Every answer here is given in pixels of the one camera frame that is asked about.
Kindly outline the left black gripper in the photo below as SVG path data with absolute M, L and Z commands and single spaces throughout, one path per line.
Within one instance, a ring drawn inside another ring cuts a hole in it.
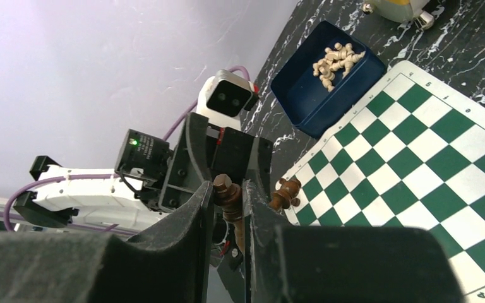
M 271 162 L 271 141 L 212 124 L 192 112 L 174 148 L 163 139 L 129 129 L 115 173 L 148 209 L 171 213 L 219 174 L 227 174 L 238 185 L 245 180 L 260 183 L 270 194 Z

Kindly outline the brown chess piece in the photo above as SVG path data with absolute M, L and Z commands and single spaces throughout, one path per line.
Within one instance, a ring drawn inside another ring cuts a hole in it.
M 215 204 L 222 209 L 223 218 L 234 226 L 236 244 L 246 254 L 243 191 L 227 174 L 219 174 L 213 180 Z

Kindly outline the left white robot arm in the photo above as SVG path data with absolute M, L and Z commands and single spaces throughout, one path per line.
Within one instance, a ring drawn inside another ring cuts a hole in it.
M 38 156 L 33 182 L 7 201 L 11 212 L 40 227 L 72 224 L 114 225 L 141 231 L 181 207 L 205 181 L 227 174 L 233 182 L 260 182 L 270 191 L 271 141 L 221 125 L 192 112 L 175 148 L 168 142 L 128 130 L 113 169 L 69 169 Z

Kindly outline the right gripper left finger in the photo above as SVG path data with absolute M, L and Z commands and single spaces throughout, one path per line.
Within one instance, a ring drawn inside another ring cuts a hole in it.
M 203 302 L 213 187 L 123 240 L 110 233 L 0 232 L 0 302 Z

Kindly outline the brown knight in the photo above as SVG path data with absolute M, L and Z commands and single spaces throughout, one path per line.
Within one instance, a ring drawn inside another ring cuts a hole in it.
M 275 211 L 280 209 L 288 209 L 291 206 L 299 206 L 301 200 L 298 194 L 301 190 L 301 182 L 298 179 L 281 178 L 279 181 L 280 187 L 272 193 L 272 199 L 269 202 L 269 207 Z

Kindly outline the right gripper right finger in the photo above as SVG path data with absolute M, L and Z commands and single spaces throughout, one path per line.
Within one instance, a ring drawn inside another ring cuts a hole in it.
M 463 302 L 443 248 L 405 227 L 297 226 L 242 187 L 248 302 Z

